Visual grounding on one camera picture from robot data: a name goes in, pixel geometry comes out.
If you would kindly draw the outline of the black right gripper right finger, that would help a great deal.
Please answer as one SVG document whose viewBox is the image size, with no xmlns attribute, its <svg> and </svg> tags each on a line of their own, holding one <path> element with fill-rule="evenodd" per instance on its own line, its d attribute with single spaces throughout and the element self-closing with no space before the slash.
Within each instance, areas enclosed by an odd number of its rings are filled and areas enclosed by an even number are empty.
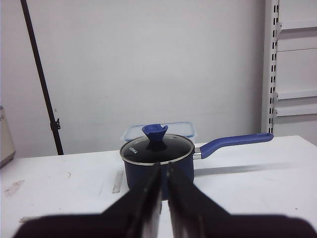
<svg viewBox="0 0 317 238">
<path fill-rule="evenodd" d="M 176 238 L 315 238 L 305 220 L 284 215 L 232 215 L 176 167 L 167 169 L 171 224 Z"/>
</svg>

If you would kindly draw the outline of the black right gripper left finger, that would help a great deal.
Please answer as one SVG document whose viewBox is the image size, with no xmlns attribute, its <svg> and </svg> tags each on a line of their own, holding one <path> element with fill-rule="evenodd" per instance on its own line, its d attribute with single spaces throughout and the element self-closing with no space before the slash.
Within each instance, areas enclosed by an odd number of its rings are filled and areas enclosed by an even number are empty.
<svg viewBox="0 0 317 238">
<path fill-rule="evenodd" d="M 155 164 L 99 214 L 43 216 L 25 222 L 16 238 L 155 238 L 161 212 L 161 167 Z"/>
</svg>

